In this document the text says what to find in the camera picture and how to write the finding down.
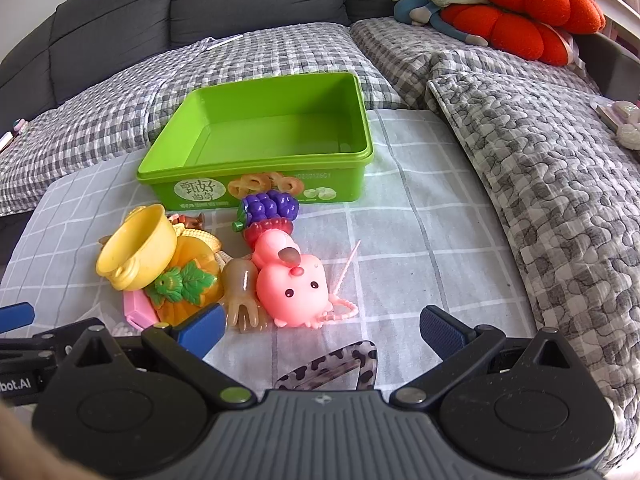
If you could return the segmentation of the yellow toy pot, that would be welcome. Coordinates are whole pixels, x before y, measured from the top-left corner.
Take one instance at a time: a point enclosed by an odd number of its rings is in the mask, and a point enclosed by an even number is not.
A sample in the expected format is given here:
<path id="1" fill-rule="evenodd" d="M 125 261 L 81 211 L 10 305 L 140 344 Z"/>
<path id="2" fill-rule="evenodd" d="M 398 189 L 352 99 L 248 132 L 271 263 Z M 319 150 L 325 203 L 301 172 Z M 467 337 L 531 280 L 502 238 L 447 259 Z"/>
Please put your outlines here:
<path id="1" fill-rule="evenodd" d="M 96 274 L 116 290 L 144 289 L 166 269 L 176 246 L 177 234 L 164 206 L 140 206 L 103 246 Z"/>

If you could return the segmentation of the green plastic cookie box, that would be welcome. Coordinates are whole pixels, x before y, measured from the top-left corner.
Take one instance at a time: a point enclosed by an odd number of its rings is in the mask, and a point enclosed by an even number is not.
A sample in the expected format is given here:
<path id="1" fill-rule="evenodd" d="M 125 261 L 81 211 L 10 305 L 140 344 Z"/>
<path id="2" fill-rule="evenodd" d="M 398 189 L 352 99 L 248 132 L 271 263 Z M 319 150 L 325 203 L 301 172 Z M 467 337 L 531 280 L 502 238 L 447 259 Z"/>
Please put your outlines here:
<path id="1" fill-rule="evenodd" d="M 168 210 L 234 207 L 269 190 L 344 203 L 360 197 L 373 154 L 356 76 L 269 77 L 192 91 L 137 179 Z"/>

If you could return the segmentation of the pink plastic piece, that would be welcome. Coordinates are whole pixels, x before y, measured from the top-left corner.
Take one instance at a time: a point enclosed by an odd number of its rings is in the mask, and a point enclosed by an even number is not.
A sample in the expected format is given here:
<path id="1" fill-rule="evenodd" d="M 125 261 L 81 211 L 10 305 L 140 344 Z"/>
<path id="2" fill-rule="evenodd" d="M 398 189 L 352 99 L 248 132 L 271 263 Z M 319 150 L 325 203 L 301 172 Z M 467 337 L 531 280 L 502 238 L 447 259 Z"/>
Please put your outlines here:
<path id="1" fill-rule="evenodd" d="M 145 330 L 160 322 L 156 310 L 143 290 L 123 292 L 122 308 L 126 321 L 136 330 Z"/>

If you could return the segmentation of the small brown reindeer toy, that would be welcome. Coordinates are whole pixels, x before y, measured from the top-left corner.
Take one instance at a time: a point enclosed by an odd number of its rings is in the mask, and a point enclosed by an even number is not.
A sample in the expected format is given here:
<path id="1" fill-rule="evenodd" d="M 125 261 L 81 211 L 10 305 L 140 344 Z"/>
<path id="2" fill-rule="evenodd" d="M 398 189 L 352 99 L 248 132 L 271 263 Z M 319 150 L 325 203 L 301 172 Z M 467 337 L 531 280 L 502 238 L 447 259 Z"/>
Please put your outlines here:
<path id="1" fill-rule="evenodd" d="M 204 229 L 204 214 L 198 214 L 197 216 L 188 216 L 187 214 L 170 214 L 168 216 L 168 220 L 173 226 L 182 224 L 186 229 Z"/>

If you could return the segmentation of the grey checked quilt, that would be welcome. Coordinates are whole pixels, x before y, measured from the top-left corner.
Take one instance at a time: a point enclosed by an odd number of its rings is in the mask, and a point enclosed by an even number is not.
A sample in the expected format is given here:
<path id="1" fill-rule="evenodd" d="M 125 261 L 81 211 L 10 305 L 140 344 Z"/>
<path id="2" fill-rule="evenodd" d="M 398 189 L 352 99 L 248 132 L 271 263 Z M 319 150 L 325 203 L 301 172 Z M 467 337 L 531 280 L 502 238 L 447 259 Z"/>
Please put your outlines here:
<path id="1" fill-rule="evenodd" d="M 1 155 L 1 213 L 36 208 L 48 186 L 104 160 L 151 145 L 186 95 L 196 89 L 274 76 L 347 72 L 364 105 L 432 108 L 427 91 L 400 88 L 375 67 L 358 26 L 309 23 L 207 37 L 134 64 L 43 112 L 10 109 L 25 134 Z"/>

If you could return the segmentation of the brown rubber hand toy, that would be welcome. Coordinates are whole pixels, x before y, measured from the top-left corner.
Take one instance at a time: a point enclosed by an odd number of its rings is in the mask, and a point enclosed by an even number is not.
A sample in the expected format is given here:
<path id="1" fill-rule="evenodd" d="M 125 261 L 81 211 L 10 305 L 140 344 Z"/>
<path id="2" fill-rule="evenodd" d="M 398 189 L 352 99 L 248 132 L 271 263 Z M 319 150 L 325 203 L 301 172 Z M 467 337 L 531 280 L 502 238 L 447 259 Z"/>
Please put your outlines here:
<path id="1" fill-rule="evenodd" d="M 226 311 L 227 326 L 241 333 L 258 332 L 269 325 L 270 317 L 257 297 L 257 275 L 250 259 L 231 259 L 222 269 L 220 304 Z"/>

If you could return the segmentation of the white plush toy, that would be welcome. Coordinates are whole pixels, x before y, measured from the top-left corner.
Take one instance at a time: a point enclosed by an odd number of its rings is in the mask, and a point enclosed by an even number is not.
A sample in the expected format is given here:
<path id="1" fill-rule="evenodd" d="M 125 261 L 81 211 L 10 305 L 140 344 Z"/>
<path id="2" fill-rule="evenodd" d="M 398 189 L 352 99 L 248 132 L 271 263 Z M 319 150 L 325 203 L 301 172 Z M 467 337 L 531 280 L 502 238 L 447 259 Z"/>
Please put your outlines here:
<path id="1" fill-rule="evenodd" d="M 639 107 L 628 101 L 594 104 L 602 122 L 614 133 L 618 144 L 631 151 L 640 151 Z"/>

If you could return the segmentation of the orange toy pumpkin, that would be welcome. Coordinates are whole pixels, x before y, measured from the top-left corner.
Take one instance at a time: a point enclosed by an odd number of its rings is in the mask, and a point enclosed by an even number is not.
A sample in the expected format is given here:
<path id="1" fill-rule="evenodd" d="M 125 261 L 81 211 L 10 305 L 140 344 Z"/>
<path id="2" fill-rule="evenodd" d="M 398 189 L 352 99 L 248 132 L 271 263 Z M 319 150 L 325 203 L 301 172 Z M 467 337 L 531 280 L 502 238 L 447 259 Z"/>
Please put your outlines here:
<path id="1" fill-rule="evenodd" d="M 177 326 L 221 298 L 220 267 L 215 253 L 193 236 L 180 236 L 168 266 L 145 287 L 160 322 Z"/>

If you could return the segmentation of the orange flower cushion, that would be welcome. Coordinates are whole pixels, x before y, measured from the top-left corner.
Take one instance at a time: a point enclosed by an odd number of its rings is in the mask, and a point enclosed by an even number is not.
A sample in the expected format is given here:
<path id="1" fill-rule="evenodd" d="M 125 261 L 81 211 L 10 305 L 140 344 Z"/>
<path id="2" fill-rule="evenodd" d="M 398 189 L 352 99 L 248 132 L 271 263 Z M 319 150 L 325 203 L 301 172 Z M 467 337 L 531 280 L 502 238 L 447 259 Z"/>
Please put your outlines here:
<path id="1" fill-rule="evenodd" d="M 497 50 L 554 66 L 578 60 L 575 35 L 594 35 L 605 26 L 604 14 L 594 0 L 487 0 L 452 4 L 440 16 Z"/>

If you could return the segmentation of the light grey grid sheet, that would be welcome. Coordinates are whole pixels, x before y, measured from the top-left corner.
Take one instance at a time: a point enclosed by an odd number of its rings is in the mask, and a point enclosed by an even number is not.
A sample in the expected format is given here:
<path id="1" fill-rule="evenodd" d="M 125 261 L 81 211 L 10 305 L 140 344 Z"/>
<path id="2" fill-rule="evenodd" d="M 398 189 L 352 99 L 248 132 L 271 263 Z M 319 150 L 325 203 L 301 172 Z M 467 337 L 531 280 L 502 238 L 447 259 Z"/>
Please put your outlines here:
<path id="1" fill-rule="evenodd" d="M 367 339 L 378 348 L 375 385 L 392 390 L 437 363 L 419 315 L 434 304 L 466 324 L 514 337 L 535 322 L 506 236 L 454 134 L 429 112 L 374 110 L 374 159 L 353 203 L 306 204 L 294 240 L 320 258 L 356 318 L 320 330 L 232 330 L 207 356 L 218 370 L 264 390 L 294 368 Z M 52 183 L 1 271 L 2 304 L 36 312 L 23 335 L 95 316 L 124 326 L 122 295 L 96 275 L 100 239 L 136 207 L 153 203 L 136 172 L 141 152 Z"/>

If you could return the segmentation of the white bookshelf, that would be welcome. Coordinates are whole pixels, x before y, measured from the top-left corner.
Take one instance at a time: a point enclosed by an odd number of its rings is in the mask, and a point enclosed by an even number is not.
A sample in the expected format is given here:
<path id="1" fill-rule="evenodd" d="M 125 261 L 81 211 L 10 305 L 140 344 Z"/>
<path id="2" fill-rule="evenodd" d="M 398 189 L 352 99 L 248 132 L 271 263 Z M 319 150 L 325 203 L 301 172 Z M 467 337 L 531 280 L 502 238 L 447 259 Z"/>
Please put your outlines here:
<path id="1" fill-rule="evenodd" d="M 605 16 L 601 34 L 639 56 L 639 12 L 626 0 L 594 0 Z"/>

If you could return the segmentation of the dark grey sofa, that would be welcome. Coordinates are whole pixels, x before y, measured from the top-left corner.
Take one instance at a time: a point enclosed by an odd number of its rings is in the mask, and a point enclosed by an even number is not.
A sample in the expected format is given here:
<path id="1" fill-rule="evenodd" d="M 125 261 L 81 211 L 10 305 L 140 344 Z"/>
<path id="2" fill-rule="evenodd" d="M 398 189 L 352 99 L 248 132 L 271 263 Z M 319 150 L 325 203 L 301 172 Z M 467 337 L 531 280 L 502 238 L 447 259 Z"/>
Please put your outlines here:
<path id="1" fill-rule="evenodd" d="M 386 18 L 392 0 L 66 0 L 1 59 L 1 123 L 32 119 L 94 84 L 206 37 Z"/>

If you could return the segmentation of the purple toy grapes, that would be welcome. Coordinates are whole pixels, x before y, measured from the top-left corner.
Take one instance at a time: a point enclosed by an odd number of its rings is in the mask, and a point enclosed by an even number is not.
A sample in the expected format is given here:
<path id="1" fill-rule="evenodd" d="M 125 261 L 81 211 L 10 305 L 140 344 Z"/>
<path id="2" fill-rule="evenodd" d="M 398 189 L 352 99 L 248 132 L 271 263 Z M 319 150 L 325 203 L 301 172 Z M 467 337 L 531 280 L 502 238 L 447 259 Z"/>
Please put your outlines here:
<path id="1" fill-rule="evenodd" d="M 291 194 L 276 190 L 250 194 L 240 201 L 232 229 L 242 232 L 254 223 L 272 219 L 293 222 L 298 212 L 299 202 Z"/>

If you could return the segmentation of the leopard print hair clip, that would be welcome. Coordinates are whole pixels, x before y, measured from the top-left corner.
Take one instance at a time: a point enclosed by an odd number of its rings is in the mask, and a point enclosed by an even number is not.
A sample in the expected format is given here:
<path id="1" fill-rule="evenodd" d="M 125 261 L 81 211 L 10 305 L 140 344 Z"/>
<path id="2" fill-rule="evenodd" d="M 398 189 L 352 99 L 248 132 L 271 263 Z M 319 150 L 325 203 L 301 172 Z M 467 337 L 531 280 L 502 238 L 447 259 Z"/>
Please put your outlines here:
<path id="1" fill-rule="evenodd" d="M 378 348 L 372 341 L 356 341 L 319 356 L 281 376 L 273 388 L 317 390 L 355 370 L 358 372 L 355 390 L 372 390 L 378 376 Z"/>

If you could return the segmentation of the pink rubber pig toy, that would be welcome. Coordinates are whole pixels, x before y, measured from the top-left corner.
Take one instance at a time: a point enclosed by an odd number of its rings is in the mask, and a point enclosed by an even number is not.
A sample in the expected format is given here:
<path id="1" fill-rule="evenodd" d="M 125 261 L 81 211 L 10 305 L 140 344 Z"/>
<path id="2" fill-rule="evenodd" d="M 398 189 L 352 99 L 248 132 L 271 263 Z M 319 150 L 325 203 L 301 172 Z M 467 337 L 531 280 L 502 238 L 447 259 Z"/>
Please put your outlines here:
<path id="1" fill-rule="evenodd" d="M 280 230 L 263 232 L 252 255 L 259 303 L 278 327 L 320 328 L 332 309 L 326 271 L 320 259 L 303 254 Z"/>

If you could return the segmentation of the red toy strawberry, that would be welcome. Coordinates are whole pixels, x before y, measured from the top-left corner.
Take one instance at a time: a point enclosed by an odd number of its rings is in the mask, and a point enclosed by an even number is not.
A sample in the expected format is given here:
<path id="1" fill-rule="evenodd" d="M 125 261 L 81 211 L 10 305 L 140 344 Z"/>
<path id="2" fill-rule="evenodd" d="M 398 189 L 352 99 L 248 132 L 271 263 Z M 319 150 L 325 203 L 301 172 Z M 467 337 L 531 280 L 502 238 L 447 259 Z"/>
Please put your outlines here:
<path id="1" fill-rule="evenodd" d="M 243 238 L 247 246 L 250 249 L 254 249 L 259 237 L 270 230 L 278 230 L 291 235 L 293 222 L 283 217 L 254 221 L 243 230 Z"/>

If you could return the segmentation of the grey pebble pattern blanket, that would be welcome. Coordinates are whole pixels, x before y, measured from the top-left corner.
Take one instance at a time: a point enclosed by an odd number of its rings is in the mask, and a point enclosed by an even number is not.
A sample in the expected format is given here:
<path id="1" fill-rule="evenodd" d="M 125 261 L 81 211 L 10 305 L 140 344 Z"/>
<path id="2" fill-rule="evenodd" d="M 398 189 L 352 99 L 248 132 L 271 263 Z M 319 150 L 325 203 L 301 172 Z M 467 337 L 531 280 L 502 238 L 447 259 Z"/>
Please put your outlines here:
<path id="1" fill-rule="evenodd" d="M 612 408 L 601 468 L 639 449 L 639 162 L 564 70 L 435 58 L 427 88 L 496 208 L 535 322 L 573 346 Z"/>

